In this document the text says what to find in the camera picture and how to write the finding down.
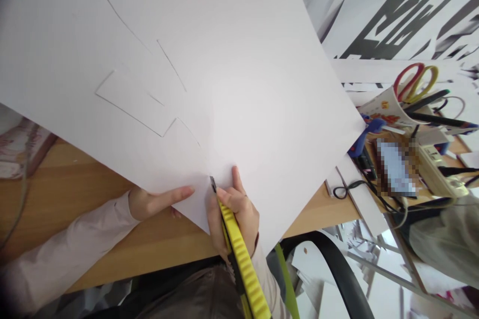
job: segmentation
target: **red scissors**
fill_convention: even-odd
[[[404,86],[402,91],[399,91],[399,84],[401,83],[404,75],[414,67],[417,67],[418,70],[413,78]],[[420,92],[416,93],[420,86],[422,86],[422,78],[427,71],[431,71],[431,79],[429,80],[429,84]],[[439,69],[437,66],[426,66],[422,62],[416,62],[412,65],[406,67],[398,76],[396,81],[394,82],[393,89],[394,94],[396,95],[398,102],[405,102],[405,103],[414,103],[419,101],[424,95],[426,95],[436,83],[436,80],[439,76]]]
[[[414,67],[417,67],[418,70],[416,71],[416,74],[414,75],[414,77],[411,79],[411,81],[409,81],[406,86],[403,88],[403,90],[401,91],[401,93],[398,93],[398,87],[399,87],[399,84],[401,83],[403,77],[404,77],[404,74],[406,72],[408,72],[409,70],[413,69]],[[422,63],[422,62],[416,62],[412,65],[409,65],[408,67],[406,67],[400,74],[399,76],[396,78],[396,81],[394,81],[394,85],[393,85],[393,89],[394,89],[394,93],[396,94],[396,97],[398,99],[398,102],[403,102],[404,100],[404,97],[407,96],[411,90],[411,87],[414,86],[414,84],[420,79],[422,73],[424,72],[424,67],[425,65]]]

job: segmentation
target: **cut line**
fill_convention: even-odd
[[[156,98],[154,98],[150,93],[148,93],[148,96],[150,96],[153,100],[155,100],[156,102],[158,102],[160,105],[162,105],[163,107],[165,105],[163,105],[160,101],[158,101]]]
[[[190,131],[190,133],[191,133],[191,135],[193,136],[193,138],[195,139],[196,143],[197,143],[198,146],[200,146],[200,148],[201,148],[200,143],[199,143],[198,140],[196,139],[195,135],[193,135],[193,132],[191,132],[190,128],[186,125],[186,123],[184,123],[181,118],[179,118],[179,117],[176,117],[176,118],[181,121],[181,123],[186,127],[186,129],[187,129],[188,131]]]
[[[100,89],[100,87],[105,83],[106,80],[108,80],[108,77],[110,77],[111,75],[113,75],[113,73],[115,72],[115,70],[111,70],[111,72],[106,75],[106,77],[103,79],[102,82],[100,82],[100,85],[96,88],[95,90],[95,94],[98,92],[98,90]]]
[[[183,88],[185,89],[185,92],[188,92],[188,91],[186,90],[185,84],[184,84],[183,81],[181,80],[181,77],[178,75],[178,71],[176,70],[176,68],[175,68],[175,67],[173,66],[173,64],[171,63],[171,60],[170,60],[170,58],[168,57],[168,55],[166,54],[166,52],[163,50],[163,47],[161,46],[160,41],[159,41],[159,40],[156,40],[156,42],[158,43],[158,45],[160,46],[160,49],[161,49],[161,50],[163,51],[163,53],[165,54],[166,59],[167,59],[168,62],[170,63],[171,67],[173,67],[173,70],[175,71],[176,76],[177,76],[178,79],[180,80],[181,85],[182,85]]]
[[[163,135],[159,134],[158,132],[156,132],[155,130],[153,130],[151,127],[145,125],[143,122],[141,122],[140,120],[138,120],[135,116],[132,116],[130,115],[128,112],[126,112],[125,110],[123,110],[121,107],[115,105],[113,102],[107,100],[106,98],[98,95],[97,93],[95,93],[95,95],[97,95],[99,98],[101,98],[102,100],[105,100],[106,102],[108,102],[109,104],[112,104],[113,106],[115,106],[117,109],[119,109],[120,111],[122,111],[123,113],[126,113],[128,116],[130,116],[132,119],[134,119],[135,121],[138,121],[139,123],[141,123],[143,126],[145,126],[147,129],[149,129],[150,131],[152,131],[153,133],[156,133],[158,136],[160,136],[161,138],[163,138],[164,136],[166,136],[166,133],[168,132],[168,130],[171,128],[171,126],[173,125],[173,123],[175,123],[176,121],[176,118],[173,119],[173,121],[170,123],[170,125],[168,126],[168,128],[165,130],[165,133],[163,133]]]
[[[120,14],[115,10],[115,8],[113,7],[113,4],[111,3],[110,0],[107,0],[108,3],[110,4],[111,8],[113,9],[113,11],[115,12],[115,14],[118,16],[118,18],[120,19],[120,21],[123,23],[123,25],[126,26],[126,28],[133,34],[134,37],[136,37],[136,39],[143,45],[143,47],[145,49],[148,50],[149,53],[151,53],[153,55],[153,53],[150,51],[150,49],[143,43],[142,40],[140,40],[140,38],[133,32],[132,29],[130,29],[130,27],[126,24],[125,21],[123,21],[123,19],[121,18]]]

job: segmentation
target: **paper cup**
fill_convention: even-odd
[[[391,127],[414,127],[426,123],[415,121],[404,112],[399,105],[392,86],[362,105],[358,111],[360,114],[368,115],[372,119],[381,118],[386,121],[387,126]]]

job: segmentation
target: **wooden desk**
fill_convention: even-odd
[[[456,153],[467,152],[457,142]],[[450,165],[458,161],[448,159]],[[21,220],[2,253],[8,262],[68,227],[82,213],[121,196],[132,184],[74,146],[58,139],[30,181]],[[0,180],[0,235],[5,236],[18,211],[20,181]],[[350,199],[329,196],[323,184],[285,237],[360,218]],[[169,210],[139,224],[100,259],[70,292],[215,255],[209,236]]]

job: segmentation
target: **power strip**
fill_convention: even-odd
[[[419,146],[419,174],[429,190],[436,196],[460,198],[469,194],[469,190],[455,175],[444,177],[438,167],[448,164],[433,146]]]

